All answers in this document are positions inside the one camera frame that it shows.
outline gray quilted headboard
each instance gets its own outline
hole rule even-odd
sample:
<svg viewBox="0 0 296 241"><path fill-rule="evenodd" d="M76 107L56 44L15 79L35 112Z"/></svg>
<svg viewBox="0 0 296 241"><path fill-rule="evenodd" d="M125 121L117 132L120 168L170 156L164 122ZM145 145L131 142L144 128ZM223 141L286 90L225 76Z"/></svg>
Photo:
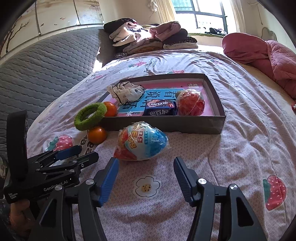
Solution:
<svg viewBox="0 0 296 241"><path fill-rule="evenodd" d="M115 48L101 27L43 39L0 65L0 155L6 155L7 115L28 111L28 125L55 99L92 73L96 56L105 65Z"/></svg>

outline bed sheet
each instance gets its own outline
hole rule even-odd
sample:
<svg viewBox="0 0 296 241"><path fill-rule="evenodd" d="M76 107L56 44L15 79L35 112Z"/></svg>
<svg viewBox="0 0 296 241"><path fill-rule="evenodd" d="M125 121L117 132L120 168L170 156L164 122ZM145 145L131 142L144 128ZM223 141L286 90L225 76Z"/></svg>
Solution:
<svg viewBox="0 0 296 241"><path fill-rule="evenodd" d="M82 107L106 92L107 85L132 77L180 72L204 73L211 80L226 113L222 133L167 133L170 150L150 161L120 162L110 199L98 209L108 240L186 240L194 209L184 201L173 174L176 156L214 185L236 183L269 241L279 240L295 216L296 126L287 108L291 100L283 92L273 93L268 80L258 81L262 76L254 69L242 68L206 48L200 50L160 50L112 61L54 101L28 131L28 156L49 150L54 139L57 148L67 140L67 145L81 145L82 154L98 152L98 163L81 173L84 181L105 167L114 153L118 132L109 132L106 141L96 146L87 140L87 131L75 129L73 121ZM135 190L137 181L146 177L152 177L160 187L154 190L155 195L143 199ZM74 214L77 224L77 209ZM75 227L77 240L82 240L79 225ZM212 240L217 239L218 229L216 214Z"/></svg>

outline metal screw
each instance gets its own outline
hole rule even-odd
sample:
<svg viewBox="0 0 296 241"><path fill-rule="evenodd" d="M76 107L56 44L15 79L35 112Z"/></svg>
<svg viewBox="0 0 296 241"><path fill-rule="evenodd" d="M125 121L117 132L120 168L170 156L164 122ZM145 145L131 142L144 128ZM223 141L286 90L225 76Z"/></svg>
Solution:
<svg viewBox="0 0 296 241"><path fill-rule="evenodd" d="M230 188L231 188L232 190L237 190L237 185L235 185L235 184L230 184Z"/></svg>
<svg viewBox="0 0 296 241"><path fill-rule="evenodd" d="M86 185L91 185L91 184L93 184L94 183L94 180L93 179L88 179L88 180L86 180Z"/></svg>
<svg viewBox="0 0 296 241"><path fill-rule="evenodd" d="M61 191L63 188L62 185L56 185L56 187L54 188L56 191Z"/></svg>
<svg viewBox="0 0 296 241"><path fill-rule="evenodd" d="M206 184L207 183L207 180L206 179L204 179L204 178L200 178L200 179L198 179L198 182L200 183L200 184Z"/></svg>

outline orange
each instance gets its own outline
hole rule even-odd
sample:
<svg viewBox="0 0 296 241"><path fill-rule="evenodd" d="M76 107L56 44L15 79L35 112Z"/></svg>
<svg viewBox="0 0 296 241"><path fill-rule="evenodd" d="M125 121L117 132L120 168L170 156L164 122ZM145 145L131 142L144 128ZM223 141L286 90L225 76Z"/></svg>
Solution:
<svg viewBox="0 0 296 241"><path fill-rule="evenodd" d="M96 126L89 130L87 138L93 144L101 144L104 140L106 140L107 132L103 128Z"/></svg>
<svg viewBox="0 0 296 241"><path fill-rule="evenodd" d="M109 101L105 101L104 104L107 107L107 112L105 114L105 117L113 117L117 115L117 108L114 104L112 104Z"/></svg>

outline wall mural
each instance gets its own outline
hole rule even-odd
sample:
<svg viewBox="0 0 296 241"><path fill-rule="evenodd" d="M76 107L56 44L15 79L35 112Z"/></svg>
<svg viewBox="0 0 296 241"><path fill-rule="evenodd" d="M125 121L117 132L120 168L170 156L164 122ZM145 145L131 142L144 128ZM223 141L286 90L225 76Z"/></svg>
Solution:
<svg viewBox="0 0 296 241"><path fill-rule="evenodd" d="M80 24L100 23L104 21L98 0L37 0L16 20L0 43L0 58L39 35Z"/></svg>

